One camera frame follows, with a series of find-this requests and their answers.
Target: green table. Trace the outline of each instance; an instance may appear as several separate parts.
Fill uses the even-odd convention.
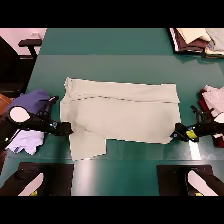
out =
[[[181,120],[189,125],[195,122],[190,106],[197,105],[196,94],[199,90],[205,85],[224,85],[221,63],[220,60],[202,59],[199,56],[173,55],[165,29],[48,29],[27,91],[43,88],[62,99],[66,77],[146,84],[176,83]],[[59,103],[54,106],[52,117],[59,119]],[[214,148],[210,136],[201,138],[198,147],[202,159],[200,163],[212,163],[219,170],[217,167],[224,159],[224,150]],[[185,142],[172,141],[170,144],[160,145],[108,140],[106,155],[75,162],[72,194],[157,195],[156,164],[180,164],[191,160],[191,150]],[[68,138],[49,135],[34,156],[25,152],[9,152],[0,184],[17,169],[21,161],[72,163]],[[85,166],[91,166],[91,170],[95,169],[97,172],[94,175],[79,172]],[[132,170],[129,176],[131,180],[135,175],[144,179],[153,172],[150,178],[153,178],[157,188],[151,190],[139,186],[135,190],[130,188],[126,191],[129,182],[127,179],[127,182],[122,182],[120,189],[115,189],[129,169]],[[110,174],[114,176],[111,185],[108,182]],[[107,187],[102,188],[101,183],[104,181]],[[89,193],[80,191],[80,184],[83,188],[88,187]]]

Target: maroon cloth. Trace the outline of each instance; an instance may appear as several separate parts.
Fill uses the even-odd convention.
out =
[[[200,104],[202,110],[204,112],[207,112],[207,111],[209,111],[209,108],[208,108],[208,106],[207,106],[207,104],[205,102],[205,99],[204,99],[203,95],[202,95],[202,93],[204,93],[204,92],[206,92],[206,90],[204,90],[204,89],[202,89],[200,91],[199,104]],[[214,136],[212,136],[212,139],[213,139],[213,143],[214,143],[215,147],[224,148],[224,141],[223,141],[223,138],[222,137],[215,138]]]
[[[173,29],[174,29],[177,45],[179,48],[178,51],[187,51],[187,50],[202,51],[206,48],[208,44],[207,41],[198,38],[192,41],[191,43],[186,44],[185,40],[183,39],[181,34],[178,32],[178,30],[176,28],[173,28]]]

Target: lavender cloth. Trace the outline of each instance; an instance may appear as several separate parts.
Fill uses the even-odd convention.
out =
[[[37,113],[46,102],[40,100],[48,100],[50,96],[45,90],[34,90],[27,94],[22,94],[16,98],[7,108],[6,111],[14,106],[22,106],[30,113]]]
[[[34,90],[30,93],[23,94],[16,98],[7,108],[9,110],[13,106],[22,106],[30,113],[37,113],[46,102],[40,100],[48,100],[50,96],[45,90]],[[43,144],[44,133],[40,131],[24,131],[21,130],[13,141],[7,146],[14,153],[25,149],[27,153],[33,155],[36,148]]]

